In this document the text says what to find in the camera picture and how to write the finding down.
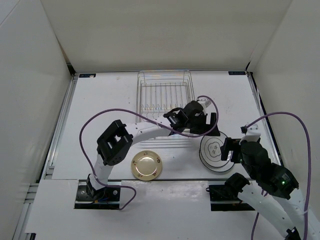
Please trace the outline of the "white plate teal rim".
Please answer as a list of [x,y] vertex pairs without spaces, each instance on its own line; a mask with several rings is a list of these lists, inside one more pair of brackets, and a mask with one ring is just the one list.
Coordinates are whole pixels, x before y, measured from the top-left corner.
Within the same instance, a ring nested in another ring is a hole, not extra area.
[[219,174],[226,173],[235,166],[235,163],[231,162],[231,154],[228,155],[227,161],[221,161],[221,154],[215,157],[205,157],[205,154],[199,150],[199,159],[206,169]]

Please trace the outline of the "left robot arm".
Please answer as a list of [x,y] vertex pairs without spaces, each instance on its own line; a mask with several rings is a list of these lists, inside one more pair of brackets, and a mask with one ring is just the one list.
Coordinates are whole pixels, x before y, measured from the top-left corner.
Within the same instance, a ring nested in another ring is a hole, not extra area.
[[86,193],[93,200],[103,198],[105,189],[112,187],[108,184],[112,168],[121,163],[137,143],[174,134],[185,136],[184,130],[189,130],[189,138],[219,136],[217,110],[209,115],[210,123],[207,123],[206,108],[212,103],[209,98],[192,100],[184,108],[174,108],[155,120],[141,116],[142,122],[129,125],[114,120],[96,141],[97,159],[89,164],[92,173],[86,180]]

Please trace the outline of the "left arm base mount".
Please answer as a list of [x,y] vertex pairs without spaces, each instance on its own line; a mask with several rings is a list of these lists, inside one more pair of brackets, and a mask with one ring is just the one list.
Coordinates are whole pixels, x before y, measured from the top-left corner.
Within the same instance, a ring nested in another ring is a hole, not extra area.
[[103,186],[95,193],[89,192],[86,180],[78,182],[74,200],[77,210],[118,210],[120,208],[120,187]]

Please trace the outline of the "beige patterned plate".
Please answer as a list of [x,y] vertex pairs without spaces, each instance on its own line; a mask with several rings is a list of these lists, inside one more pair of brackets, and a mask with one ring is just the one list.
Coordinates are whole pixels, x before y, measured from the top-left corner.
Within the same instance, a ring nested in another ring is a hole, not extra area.
[[141,181],[152,181],[162,172],[161,157],[154,151],[145,150],[137,153],[131,161],[132,174]]

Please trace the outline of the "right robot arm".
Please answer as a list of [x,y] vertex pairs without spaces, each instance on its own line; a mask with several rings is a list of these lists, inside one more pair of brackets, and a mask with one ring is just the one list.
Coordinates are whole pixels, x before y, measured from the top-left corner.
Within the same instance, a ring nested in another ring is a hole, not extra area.
[[284,238],[320,238],[320,222],[304,207],[307,199],[301,193],[298,181],[287,168],[271,162],[267,150],[258,141],[227,137],[220,150],[223,161],[231,152],[231,161],[241,164],[250,179],[268,194],[261,195],[249,180],[235,173],[224,183],[227,198],[239,198],[250,205]]

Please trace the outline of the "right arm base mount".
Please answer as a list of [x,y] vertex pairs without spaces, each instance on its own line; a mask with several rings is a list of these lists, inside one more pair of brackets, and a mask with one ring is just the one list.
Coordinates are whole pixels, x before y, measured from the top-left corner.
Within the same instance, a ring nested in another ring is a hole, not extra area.
[[211,211],[254,211],[252,206],[238,198],[238,194],[242,193],[243,188],[249,184],[250,181],[240,173],[234,173],[223,184],[209,184],[205,190],[209,193]]

